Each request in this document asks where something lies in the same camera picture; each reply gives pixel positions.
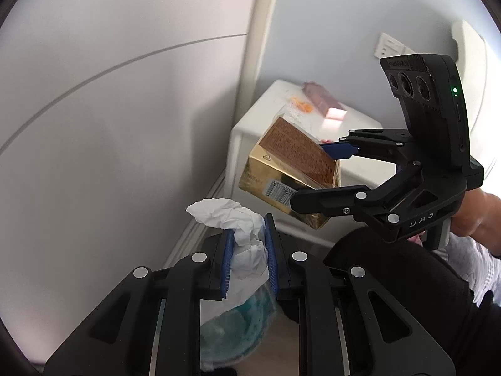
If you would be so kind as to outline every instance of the black pants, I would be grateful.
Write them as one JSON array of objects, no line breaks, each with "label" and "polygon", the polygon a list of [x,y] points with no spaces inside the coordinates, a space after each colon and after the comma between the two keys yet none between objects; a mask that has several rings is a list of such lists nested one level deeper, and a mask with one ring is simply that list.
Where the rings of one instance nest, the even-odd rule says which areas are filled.
[{"label": "black pants", "polygon": [[442,259],[411,242],[383,242],[369,228],[346,235],[324,263],[363,266],[451,357],[457,375],[501,374],[501,309],[489,292],[479,308],[468,283]]}]

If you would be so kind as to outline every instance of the pink package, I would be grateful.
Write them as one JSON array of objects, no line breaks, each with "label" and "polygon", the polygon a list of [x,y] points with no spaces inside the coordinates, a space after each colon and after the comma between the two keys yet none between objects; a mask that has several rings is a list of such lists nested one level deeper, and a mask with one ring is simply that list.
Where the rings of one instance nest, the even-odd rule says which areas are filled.
[{"label": "pink package", "polygon": [[344,119],[346,110],[343,105],[325,89],[325,87],[315,82],[306,82],[302,86],[302,91],[324,118],[340,121]]}]

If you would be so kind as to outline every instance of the camera lens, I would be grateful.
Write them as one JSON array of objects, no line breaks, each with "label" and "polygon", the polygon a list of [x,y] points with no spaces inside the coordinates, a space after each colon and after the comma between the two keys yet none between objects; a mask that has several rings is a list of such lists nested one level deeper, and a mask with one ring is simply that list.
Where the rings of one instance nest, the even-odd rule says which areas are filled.
[{"label": "camera lens", "polygon": [[400,80],[400,84],[402,84],[402,89],[404,89],[405,94],[412,96],[412,85],[407,75],[400,73],[398,74],[398,78]]},{"label": "camera lens", "polygon": [[395,79],[395,76],[393,75],[388,75],[388,80],[390,81],[390,85],[393,89],[398,89],[398,83],[397,79]]},{"label": "camera lens", "polygon": [[426,82],[421,77],[418,76],[418,78],[416,79],[416,85],[417,85],[417,90],[419,91],[421,97],[425,100],[429,100],[430,89],[428,89]]}]

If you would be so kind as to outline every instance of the white wardrobe panel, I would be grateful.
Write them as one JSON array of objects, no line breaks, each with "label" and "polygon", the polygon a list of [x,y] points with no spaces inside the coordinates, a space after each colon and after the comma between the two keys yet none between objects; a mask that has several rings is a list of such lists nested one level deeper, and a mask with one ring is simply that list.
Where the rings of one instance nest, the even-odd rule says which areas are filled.
[{"label": "white wardrobe panel", "polygon": [[161,268],[223,171],[245,37],[82,87],[0,156],[0,313],[44,362],[133,268]]},{"label": "white wardrobe panel", "polygon": [[0,145],[87,78],[190,41],[245,34],[254,0],[18,0],[0,29]]}]

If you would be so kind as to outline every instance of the curved line on panel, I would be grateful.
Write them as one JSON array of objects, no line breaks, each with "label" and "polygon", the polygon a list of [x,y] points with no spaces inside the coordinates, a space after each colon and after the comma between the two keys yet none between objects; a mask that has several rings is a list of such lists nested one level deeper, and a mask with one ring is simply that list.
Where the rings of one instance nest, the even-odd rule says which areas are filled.
[{"label": "curved line on panel", "polygon": [[26,120],[13,134],[10,136],[0,147],[0,156],[5,152],[5,150],[12,144],[12,142],[23,132],[25,131],[38,117],[40,117],[42,114],[44,114],[47,110],[51,109],[51,107],[54,107],[57,103],[59,103],[61,100],[64,98],[68,97],[72,93],[76,92],[78,89],[81,87],[84,87],[88,85],[90,82],[95,81],[96,79],[99,79],[100,77],[107,75],[113,71],[116,71],[117,69],[120,69],[121,67],[124,67],[126,65],[132,64],[133,62],[137,62],[138,60],[145,59],[149,56],[153,56],[156,54],[161,54],[162,52],[166,52],[169,50],[174,50],[176,48],[181,48],[183,46],[188,46],[188,45],[194,45],[194,44],[199,44],[201,42],[207,42],[207,41],[215,41],[217,39],[226,39],[226,38],[233,38],[236,36],[246,36],[247,34],[235,34],[235,35],[225,35],[225,36],[216,36],[212,38],[206,38],[206,39],[198,39],[196,41],[190,41],[190,42],[184,42],[183,44],[177,44],[173,46],[169,46],[167,48],[162,48],[160,50],[155,50],[152,52],[149,52],[147,54],[139,55],[135,58],[126,60],[125,62],[122,62],[121,64],[112,66],[102,72],[99,72],[98,74],[84,80],[83,82],[80,82],[78,85],[73,86],[71,89],[67,90],[64,92],[62,95],[59,95],[56,97],[56,99],[52,100],[45,106],[43,106],[40,110],[38,110],[34,115],[32,115],[28,120]]}]

